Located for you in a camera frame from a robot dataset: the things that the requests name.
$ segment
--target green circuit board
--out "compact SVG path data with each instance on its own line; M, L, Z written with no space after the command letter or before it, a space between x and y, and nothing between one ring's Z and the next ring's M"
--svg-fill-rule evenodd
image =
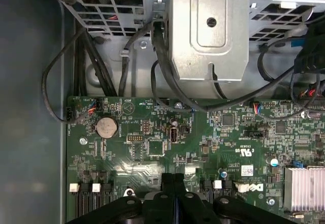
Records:
M324 161L323 114L275 122L255 115L249 103L212 113L175 113L152 98L70 97L68 116L80 115L94 101L94 113L68 125L67 220L122 197L129 187L139 197L160 190L164 172L184 173L188 191L202 192L208 201L227 194L297 223L314 224L325 219L323 212L304 212L304 218L297 219L283 207L285 167L320 166ZM178 102L165 101L171 106ZM290 101L263 100L259 104L267 116L285 116L298 109ZM103 117L116 121L118 129L112 138L103 139L96 131ZM278 166L270 165L272 159L277 159ZM250 191L214 189L209 185L214 180L249 184ZM86 197L70 193L75 183ZM87 193L92 183L106 184L102 185L106 195Z

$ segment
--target black cable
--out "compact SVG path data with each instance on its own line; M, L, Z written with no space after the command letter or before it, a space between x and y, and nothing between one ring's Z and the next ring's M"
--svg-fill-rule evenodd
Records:
M151 22L147 23L143 26L142 29L137 31L126 43L124 50L130 50L131 45L139 38L145 36L148 32L151 30ZM122 58L122 75L120 79L120 83L118 86L118 96L123 97L125 86L126 86L126 79L127 79L127 73L128 73L128 64L129 64L129 57L123 57Z
M263 86L262 88L249 93L245 96L242 96L240 98L234 99L232 101L216 104L216 105L210 105L210 106L200 106L191 99L189 99L184 92L179 88L171 69L170 60L167 55L167 50L165 48L164 44L164 38L163 38L163 32L161 30L161 27L157 24L155 24L154 27L154 34L153 34L153 43L156 48L158 62L162 71L162 74L167 81L169 87L174 92L176 97L183 103L191 106L192 108L204 112L210 112L210 111L218 111L222 109L229 108L231 106L243 103L251 98L257 97L263 93L265 93L268 89L276 86L279 84L283 79L285 79L290 73L293 72L294 68L291 67L287 71L285 71L282 75L280 75L278 78L276 78L274 81L270 82L269 84Z
M86 48L86 50L88 52L90 61L92 63L92 66L93 66L93 68L95 70L95 73L96 73L96 75L98 77L98 80L100 82L100 85L102 87L102 90L103 90L105 96L111 96L111 91L109 90L109 88L107 86L106 80L103 77L103 74L102 74L102 71L100 69L100 66L97 63L96 58L95 58L95 56L94 56L94 54L93 54L93 52L92 52L89 44L87 43L85 36L83 37L83 40L84 40L84 45L85 45L85 48Z
M152 65L151 67L151 76L150 76L150 79L151 79L151 91L152 91L152 94L153 94L153 97L154 99L156 100L156 102L161 106L161 107L164 107L170 111L174 111L174 112L191 112L192 110L191 109L175 109L171 106L168 106L166 105L157 95L157 91L156 91L156 88L157 88L157 84L156 84L156 74L155 74L155 68L156 66L158 65L158 60L155 61L155 63Z
M294 83L290 83L290 89L291 90L294 87L293 84ZM319 87L320 87L320 74L316 74L316 91L315 91L313 97L307 102L305 107L308 107L309 105L311 105L314 102L314 100L316 99L317 94L319 92ZM264 115L261 115L261 114L258 114L258 116L265 119L265 120L268 120L268 121L283 121L283 120L288 120L288 119L290 119L292 117L298 116L298 115L300 115L302 112L304 112L306 110L308 110L308 109L303 108L303 109L301 109L301 110L299 110L299 111L297 111L297 112L295 112L295 113L293 113L291 115L283 116L283 117L267 117L267 116L264 116Z
M86 111L83 114L81 114L79 117L72 119L72 120L64 120L59 118L54 111L51 108L49 98L47 95L47 88L46 88L46 82L47 82L47 76L52 69L52 67L55 65L55 63L60 59L60 57L74 44L74 42L85 32L85 29L81 28L77 31L77 33L67 42L67 44L63 47L63 49L59 52L59 54L51 61L51 63L46 67L45 71L42 74L42 84L41 84L41 91L42 91L42 96L44 100L44 104L50 115L57 120L58 122L61 123L77 123L81 121L83 118L85 118L89 112Z
M307 108L306 105L301 105L301 104L297 101L297 98L296 98L296 96L294 95L295 76L296 76L296 74L293 73L292 76L291 76L291 80L290 80L290 96L291 96L291 100L292 100L292 102L293 102L296 106L299 106L300 108L303 108L303 109L308 110L308 111L312 111L312 112L325 112L325 110L315 110L315 109ZM319 89L318 89L318 92L316 93L316 91L315 91L316 97L317 97L317 95L318 95L318 93L319 93L319 90L320 90L320 83L319 83Z
M264 64L263 64L264 55L269 51L269 49L274 45L289 42L289 41L294 41L294 40L301 40L302 38L303 37L285 38L285 39L282 39L282 40L277 40L277 41L273 42L272 44L270 44L269 46L263 47L263 51L259 54L258 59L257 59L257 68L258 68L259 74L262 76L262 78L265 81L272 82L274 80L274 78L271 77L267 73L267 71L264 68Z
M214 73L212 73L212 78L214 81L218 81L218 77ZM220 97L223 99L227 99L227 97L224 95L224 93L220 87L220 84L218 82L214 82L213 85L214 85L215 89L217 90L218 94L220 95Z
M88 52L91 52L93 54L93 56L95 57L95 59L97 60L97 64L99 65L100 70L102 71L103 77L104 77L106 84L108 86L108 89L110 91L109 96L117 96L113 81L110 77L110 74L107 71L105 63L104 63L101 55L98 53L98 50L96 49L96 46L93 43L90 34L88 34L88 33L85 34L85 46L86 46Z
M75 42L75 60L74 60L74 69L73 69L73 95L79 95L79 43L80 39L77 39Z
M85 54L85 46L80 39L79 42L79 88L80 88L80 95L87 96L87 86L86 86L86 54Z

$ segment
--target aluminum heatsink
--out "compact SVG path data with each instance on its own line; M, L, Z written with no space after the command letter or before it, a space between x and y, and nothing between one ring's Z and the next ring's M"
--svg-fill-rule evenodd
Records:
M325 210L325 168L286 168L284 207L296 211Z

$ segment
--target usb port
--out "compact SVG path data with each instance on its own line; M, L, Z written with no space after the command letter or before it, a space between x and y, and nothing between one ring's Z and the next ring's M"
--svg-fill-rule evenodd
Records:
M177 142L177 128L175 127L169 128L169 140L171 142Z

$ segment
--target motherboard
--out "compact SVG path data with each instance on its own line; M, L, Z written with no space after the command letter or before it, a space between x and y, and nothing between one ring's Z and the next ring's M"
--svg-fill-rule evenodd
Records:
M159 191L161 174L183 173L186 189L209 202L222 195L297 223L325 223L325 117L291 101L247 102L210 113L166 99L70 97L67 127L67 221L132 189ZM216 104L223 100L198 100Z

